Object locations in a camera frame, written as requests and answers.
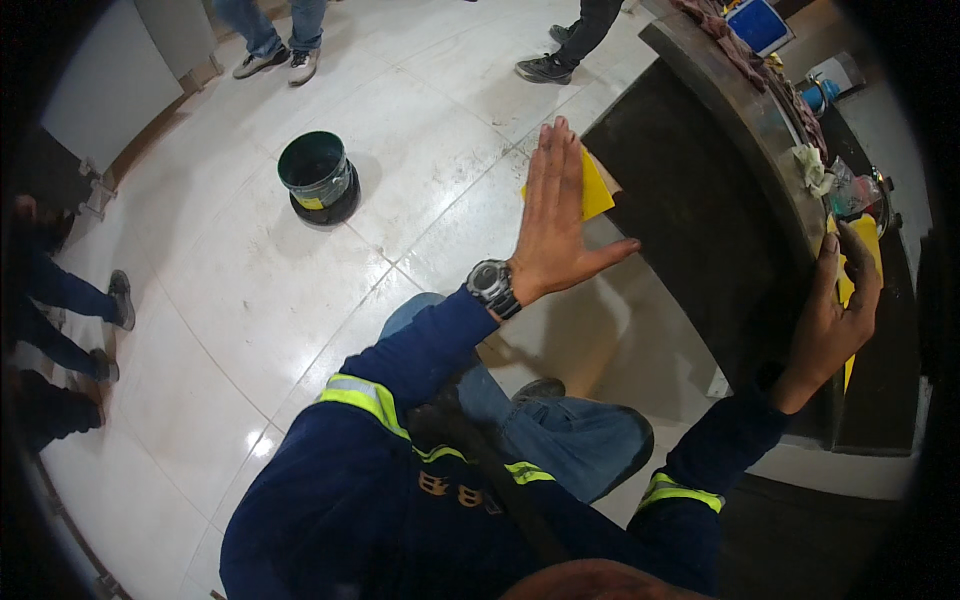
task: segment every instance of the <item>blue jeans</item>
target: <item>blue jeans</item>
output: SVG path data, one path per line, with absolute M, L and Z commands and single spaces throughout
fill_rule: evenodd
M 384 324 L 380 338 L 443 300 L 429 293 L 409 299 Z M 479 357 L 457 389 L 468 419 L 495 428 L 501 452 L 547 471 L 583 502 L 602 497 L 650 460 L 653 428 L 631 408 L 571 396 L 513 403 Z
M 247 41 L 247 52 L 259 59 L 272 56 L 283 42 L 267 15 L 254 0 L 213 0 L 217 16 Z M 320 48 L 324 34 L 326 0 L 290 0 L 294 17 L 294 32 L 290 35 L 290 49 L 308 52 Z
M 100 317 L 108 323 L 117 322 L 116 301 L 58 267 L 40 249 L 32 249 L 30 267 L 26 281 L 27 294 L 16 302 L 16 339 L 36 347 L 65 369 L 96 379 L 97 364 L 93 358 L 73 340 L 57 331 L 30 298 L 79 315 Z

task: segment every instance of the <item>black wristwatch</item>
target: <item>black wristwatch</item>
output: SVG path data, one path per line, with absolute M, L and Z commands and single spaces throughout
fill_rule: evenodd
M 510 267 L 503 260 L 481 260 L 467 276 L 467 291 L 506 321 L 520 312 Z

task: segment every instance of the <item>hand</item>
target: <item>hand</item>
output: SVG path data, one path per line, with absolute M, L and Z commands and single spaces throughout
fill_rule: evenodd
M 593 252 L 584 246 L 582 148 L 564 117 L 557 117 L 554 127 L 540 127 L 540 144 L 530 158 L 520 235 L 507 261 L 514 296 L 522 306 L 586 281 L 640 249 L 635 239 Z
M 874 257 L 846 223 L 824 236 L 817 258 L 813 289 L 797 322 L 786 370 L 771 393 L 774 404 L 792 415 L 839 371 L 874 335 L 874 314 L 880 297 L 880 275 Z M 847 308 L 837 302 L 835 288 L 840 249 L 847 256 L 847 275 L 854 291 Z

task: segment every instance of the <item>pants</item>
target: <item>pants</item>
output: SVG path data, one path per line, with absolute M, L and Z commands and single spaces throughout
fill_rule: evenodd
M 58 365 L 70 371 L 97 378 L 93 358 L 73 341 L 57 331 L 30 298 L 50 306 L 58 306 L 80 315 L 100 317 L 117 322 L 116 301 L 79 277 L 69 274 L 39 248 L 33 248 L 30 275 L 26 281 L 26 297 L 15 308 L 14 332 L 22 340 L 38 348 Z
M 259 59 L 272 56 L 283 42 L 267 15 L 255 0 L 213 0 L 217 16 L 222 18 L 247 41 L 247 52 Z M 290 49 L 308 52 L 320 48 L 324 34 L 326 0 L 290 0 L 294 17 L 294 31 L 290 35 Z
M 596 48 L 613 25 L 623 0 L 580 0 L 580 18 L 567 28 L 570 39 L 554 55 L 573 68 Z
M 443 300 L 414 296 L 391 315 L 380 338 Z M 457 388 L 464 414 L 482 429 L 493 428 L 498 450 L 542 468 L 583 502 L 604 496 L 650 460 L 653 428 L 625 406 L 570 396 L 514 404 L 479 358 Z
M 54 439 L 100 426 L 97 405 L 86 394 L 58 388 L 36 371 L 20 372 L 16 416 L 27 448 L 39 452 Z

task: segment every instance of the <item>white tile floor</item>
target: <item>white tile floor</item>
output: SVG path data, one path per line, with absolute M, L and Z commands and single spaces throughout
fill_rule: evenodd
M 449 293 L 478 260 L 509 255 L 531 131 L 557 113 L 585 130 L 655 58 L 636 37 L 644 17 L 621 14 L 571 85 L 512 72 L 576 16 L 569 0 L 330 4 L 313 81 L 290 89 L 278 68 L 210 82 L 123 178 L 106 220 L 78 223 L 58 261 L 102 287 L 126 270 L 137 325 L 70 316 L 82 346 L 115 348 L 121 379 L 107 426 L 42 458 L 133 597 L 222 593 L 230 515 L 297 412 L 405 300 Z M 288 35 L 290 20 L 277 28 Z M 217 56 L 230 70 L 242 40 Z M 344 139 L 363 185 L 348 224 L 325 231 L 297 219 L 276 177 L 285 144 L 317 129 Z M 603 218 L 587 232 L 618 237 Z M 665 439 L 655 459 L 598 503 L 621 524 L 706 410 L 715 369 L 640 256 L 524 311 L 481 352 L 508 393 L 558 375 L 650 416 Z

